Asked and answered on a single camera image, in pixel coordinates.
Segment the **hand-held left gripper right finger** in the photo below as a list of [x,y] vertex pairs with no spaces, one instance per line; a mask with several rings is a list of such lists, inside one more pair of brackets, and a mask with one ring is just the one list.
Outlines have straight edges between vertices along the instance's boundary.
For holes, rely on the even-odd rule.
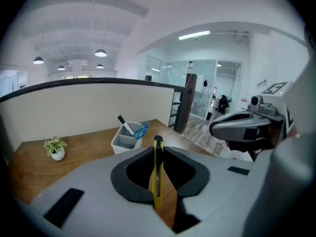
[[177,191],[174,224],[166,234],[243,234],[269,165],[215,158],[177,147],[163,150],[163,168]]

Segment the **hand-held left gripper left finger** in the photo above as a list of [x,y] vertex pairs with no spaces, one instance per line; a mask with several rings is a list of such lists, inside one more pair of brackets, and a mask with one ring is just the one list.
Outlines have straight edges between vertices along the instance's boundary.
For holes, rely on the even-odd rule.
[[62,228],[54,230],[55,236],[172,237],[173,231],[152,205],[127,201],[111,183],[112,169],[140,152],[127,151],[77,167],[33,199],[31,209],[44,215],[68,189],[75,188],[84,194]]

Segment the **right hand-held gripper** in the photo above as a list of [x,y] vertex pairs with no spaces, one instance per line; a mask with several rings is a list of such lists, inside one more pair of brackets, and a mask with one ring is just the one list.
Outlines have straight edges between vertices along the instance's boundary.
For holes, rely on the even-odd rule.
[[264,103],[276,108],[276,115],[265,115],[248,109],[222,115],[212,123],[213,137],[226,140],[229,150],[249,154],[252,161],[265,151],[275,148],[282,140],[295,132],[294,121],[282,97],[292,86],[292,82],[275,83],[261,94]]

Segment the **yellow utility knife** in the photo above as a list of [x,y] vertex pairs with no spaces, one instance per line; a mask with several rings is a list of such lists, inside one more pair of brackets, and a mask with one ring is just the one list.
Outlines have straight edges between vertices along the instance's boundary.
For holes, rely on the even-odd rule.
[[153,171],[153,196],[154,207],[162,207],[162,163],[163,163],[163,138],[154,137],[154,171]]

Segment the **black metal railing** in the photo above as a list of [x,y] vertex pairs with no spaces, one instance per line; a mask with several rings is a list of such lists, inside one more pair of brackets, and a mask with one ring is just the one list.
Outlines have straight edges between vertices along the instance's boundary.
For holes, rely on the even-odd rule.
[[171,105],[171,111],[170,111],[170,117],[169,117],[169,123],[168,127],[173,128],[176,123],[176,119],[180,110],[180,105],[181,105],[181,92],[174,92],[173,94],[173,100],[172,100],[172,105]]

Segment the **white desk organizer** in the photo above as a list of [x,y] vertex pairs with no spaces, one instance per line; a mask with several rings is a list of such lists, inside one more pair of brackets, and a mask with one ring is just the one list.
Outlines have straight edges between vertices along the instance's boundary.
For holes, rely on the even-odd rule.
[[[142,123],[133,122],[133,121],[126,121],[129,126],[135,131],[137,131]],[[120,128],[118,129],[117,133],[115,134],[111,146],[113,148],[113,151],[116,155],[130,151],[139,149],[142,146],[142,138],[139,140],[136,140],[134,137],[132,137],[129,132],[125,129],[125,127],[121,124]]]

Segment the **small potted plant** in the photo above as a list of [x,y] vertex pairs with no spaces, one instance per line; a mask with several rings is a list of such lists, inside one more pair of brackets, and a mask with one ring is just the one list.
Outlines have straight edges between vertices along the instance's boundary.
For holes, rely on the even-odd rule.
[[50,140],[45,140],[43,143],[43,147],[47,151],[47,155],[52,157],[56,161],[60,161],[65,156],[64,147],[67,144],[62,141],[58,136],[54,136]]

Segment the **black and white marker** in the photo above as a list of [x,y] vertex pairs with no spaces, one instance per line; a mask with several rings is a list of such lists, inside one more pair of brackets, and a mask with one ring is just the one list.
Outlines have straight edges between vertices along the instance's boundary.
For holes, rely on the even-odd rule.
[[125,121],[125,119],[119,115],[118,120],[121,122],[121,124],[125,127],[125,129],[129,132],[129,134],[133,137],[135,132],[134,130],[129,126],[129,124]]

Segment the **ceiling tube light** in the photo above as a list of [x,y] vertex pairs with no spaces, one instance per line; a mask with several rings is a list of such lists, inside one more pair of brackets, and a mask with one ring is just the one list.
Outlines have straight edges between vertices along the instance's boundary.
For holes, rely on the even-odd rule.
[[197,33],[191,33],[191,34],[187,34],[187,35],[183,35],[178,37],[178,40],[186,40],[186,39],[191,39],[191,38],[197,38],[200,36],[205,36],[205,35],[209,35],[211,34],[210,31],[202,31],[202,32],[197,32]]

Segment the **brown wooden post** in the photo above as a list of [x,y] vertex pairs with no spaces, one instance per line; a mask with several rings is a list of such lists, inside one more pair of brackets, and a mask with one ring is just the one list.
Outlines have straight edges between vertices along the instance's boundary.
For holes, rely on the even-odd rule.
[[175,125],[173,126],[174,131],[180,134],[185,131],[189,119],[197,78],[196,74],[187,74],[185,91],[180,94],[180,104],[175,118]]

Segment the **glass partition wall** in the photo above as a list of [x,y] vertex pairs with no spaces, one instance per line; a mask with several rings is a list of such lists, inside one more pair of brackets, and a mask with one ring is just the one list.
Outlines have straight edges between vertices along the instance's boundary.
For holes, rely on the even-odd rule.
[[165,62],[151,56],[145,58],[145,76],[153,82],[185,87],[187,74],[204,76],[208,86],[194,94],[191,115],[208,119],[214,108],[214,100],[226,95],[229,99],[233,90],[239,90],[242,63],[221,60],[193,60],[194,67],[188,70],[188,60]]

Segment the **blue handled scissors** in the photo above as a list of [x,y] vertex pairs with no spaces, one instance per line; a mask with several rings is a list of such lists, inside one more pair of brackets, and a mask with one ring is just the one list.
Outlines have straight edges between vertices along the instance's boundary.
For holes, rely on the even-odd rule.
[[147,133],[148,128],[149,128],[149,123],[148,122],[143,123],[141,127],[137,131],[135,131],[133,137],[136,140],[141,139]]

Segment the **beige partition with black rail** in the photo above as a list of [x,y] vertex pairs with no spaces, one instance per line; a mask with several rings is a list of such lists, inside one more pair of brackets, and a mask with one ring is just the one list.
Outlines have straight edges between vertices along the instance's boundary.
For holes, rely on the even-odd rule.
[[175,92],[186,88],[135,79],[63,79],[0,98],[0,154],[10,161],[23,142],[67,137],[157,119],[168,124]]

